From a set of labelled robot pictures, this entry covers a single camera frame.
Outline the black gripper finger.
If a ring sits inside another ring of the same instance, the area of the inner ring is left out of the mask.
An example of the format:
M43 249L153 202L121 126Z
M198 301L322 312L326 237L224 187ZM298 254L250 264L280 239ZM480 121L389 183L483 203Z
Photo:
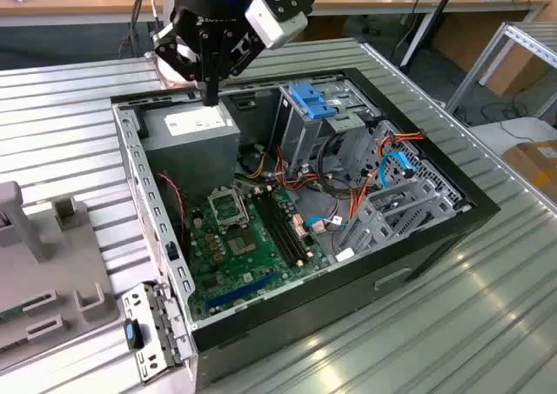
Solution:
M204 66L200 57L183 56L178 50L178 33L174 23L168 23L162 30L151 36L156 55L185 81L197 84L204 106L211 106L211 76L205 80Z
M214 59L211 74L211 105L218 104L220 83L230 75L239 75L265 48L254 30L237 36L227 30L222 38L220 51Z

